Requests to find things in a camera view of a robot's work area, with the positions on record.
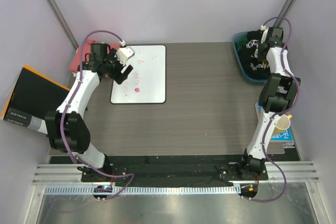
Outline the black t shirt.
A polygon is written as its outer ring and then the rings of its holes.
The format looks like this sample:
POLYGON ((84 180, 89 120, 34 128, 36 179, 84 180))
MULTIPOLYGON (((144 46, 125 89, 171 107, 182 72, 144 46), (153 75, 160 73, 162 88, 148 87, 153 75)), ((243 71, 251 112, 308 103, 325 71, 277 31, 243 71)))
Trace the black t shirt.
POLYGON ((246 37, 248 42, 246 47, 238 52, 238 57, 244 73, 255 80, 267 80, 270 75, 268 62, 259 61, 257 59, 257 46, 261 36, 262 34, 260 30, 249 31, 241 36, 241 38, 246 37))

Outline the green t shirt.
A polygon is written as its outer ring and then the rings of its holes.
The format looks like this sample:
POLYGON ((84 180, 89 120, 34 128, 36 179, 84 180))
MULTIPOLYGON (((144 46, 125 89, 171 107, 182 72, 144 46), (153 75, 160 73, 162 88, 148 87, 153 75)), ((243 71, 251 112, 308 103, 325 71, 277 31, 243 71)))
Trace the green t shirt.
POLYGON ((240 40, 238 40, 237 43, 236 43, 236 50, 237 50, 237 52, 239 52, 242 48, 245 48, 247 42, 248 41, 247 41, 246 37, 240 38, 240 40))

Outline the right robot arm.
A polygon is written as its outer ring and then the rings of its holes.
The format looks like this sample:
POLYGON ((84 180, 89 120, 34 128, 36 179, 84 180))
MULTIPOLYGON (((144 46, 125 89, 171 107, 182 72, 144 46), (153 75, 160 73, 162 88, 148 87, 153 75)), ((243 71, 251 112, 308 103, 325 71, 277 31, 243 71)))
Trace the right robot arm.
POLYGON ((300 87, 300 79, 293 75, 289 67, 287 45, 282 41, 283 29, 262 25, 260 31, 258 59, 268 61, 270 76, 259 96, 260 115, 257 128, 237 166, 239 177, 246 180, 263 173, 271 136, 282 115, 290 111, 298 98, 300 87))

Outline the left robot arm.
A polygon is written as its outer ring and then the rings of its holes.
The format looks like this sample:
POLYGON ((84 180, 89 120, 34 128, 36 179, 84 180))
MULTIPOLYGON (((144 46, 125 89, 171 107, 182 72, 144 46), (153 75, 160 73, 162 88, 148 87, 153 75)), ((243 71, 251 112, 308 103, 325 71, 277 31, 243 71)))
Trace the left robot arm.
POLYGON ((105 182, 112 174, 106 154, 91 143, 91 135, 83 116, 87 104, 101 80, 108 77, 122 84, 133 67, 127 62, 135 51, 120 43, 118 49, 106 43, 93 43, 88 54, 79 59, 75 82, 61 105, 47 112, 45 123, 51 148, 67 153, 71 160, 81 162, 98 180, 105 182))

